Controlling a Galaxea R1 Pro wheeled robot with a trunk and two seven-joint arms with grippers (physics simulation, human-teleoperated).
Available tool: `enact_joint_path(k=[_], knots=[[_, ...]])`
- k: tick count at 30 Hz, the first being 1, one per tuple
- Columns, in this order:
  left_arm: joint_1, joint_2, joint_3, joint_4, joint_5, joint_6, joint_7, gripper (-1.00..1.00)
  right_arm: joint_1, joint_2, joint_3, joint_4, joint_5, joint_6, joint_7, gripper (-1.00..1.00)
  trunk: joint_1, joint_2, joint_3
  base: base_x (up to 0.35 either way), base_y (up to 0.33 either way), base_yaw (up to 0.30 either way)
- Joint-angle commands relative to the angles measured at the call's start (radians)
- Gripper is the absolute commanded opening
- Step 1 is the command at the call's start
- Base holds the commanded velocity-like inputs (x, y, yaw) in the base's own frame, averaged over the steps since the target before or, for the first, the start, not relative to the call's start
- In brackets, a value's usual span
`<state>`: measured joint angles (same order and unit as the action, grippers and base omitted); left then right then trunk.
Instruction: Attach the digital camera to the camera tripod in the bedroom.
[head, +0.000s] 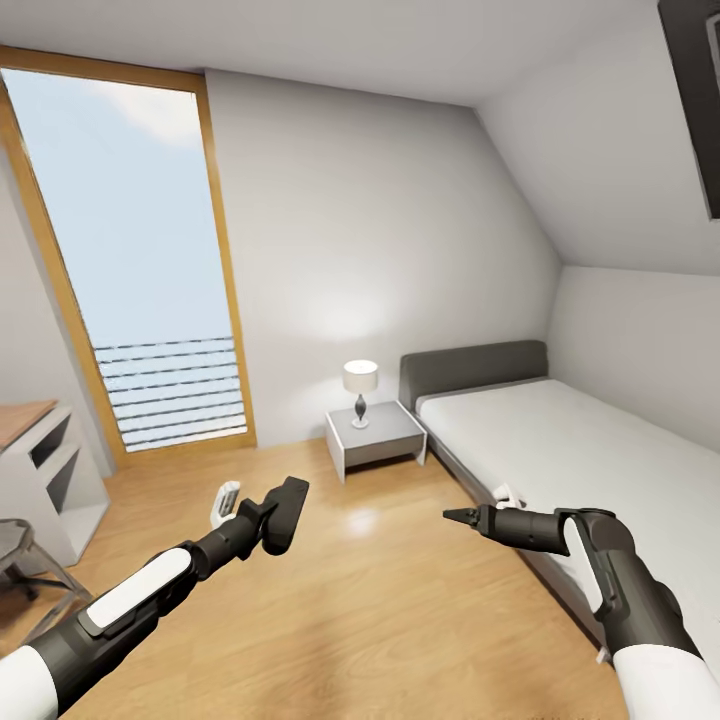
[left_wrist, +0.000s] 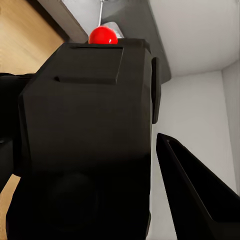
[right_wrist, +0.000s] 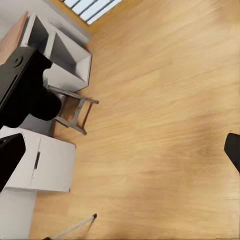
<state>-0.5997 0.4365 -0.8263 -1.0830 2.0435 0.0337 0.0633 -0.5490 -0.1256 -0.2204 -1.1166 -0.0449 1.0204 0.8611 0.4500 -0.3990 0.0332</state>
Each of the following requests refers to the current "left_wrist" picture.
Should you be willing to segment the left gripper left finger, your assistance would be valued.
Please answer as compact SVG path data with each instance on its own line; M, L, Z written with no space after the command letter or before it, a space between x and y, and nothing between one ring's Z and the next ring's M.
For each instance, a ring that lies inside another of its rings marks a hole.
M21 133L0 138L0 193L22 159Z

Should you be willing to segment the digital camera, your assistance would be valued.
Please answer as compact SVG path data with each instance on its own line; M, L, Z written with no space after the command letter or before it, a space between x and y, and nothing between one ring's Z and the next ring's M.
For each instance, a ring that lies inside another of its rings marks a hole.
M96 27L36 73L0 72L0 139L21 133L7 240L146 240L161 61Z

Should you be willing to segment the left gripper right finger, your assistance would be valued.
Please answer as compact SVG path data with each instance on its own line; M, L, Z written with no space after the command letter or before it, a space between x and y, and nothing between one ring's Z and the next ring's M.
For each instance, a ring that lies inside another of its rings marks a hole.
M177 139L158 133L156 154L177 240L240 240L240 196Z

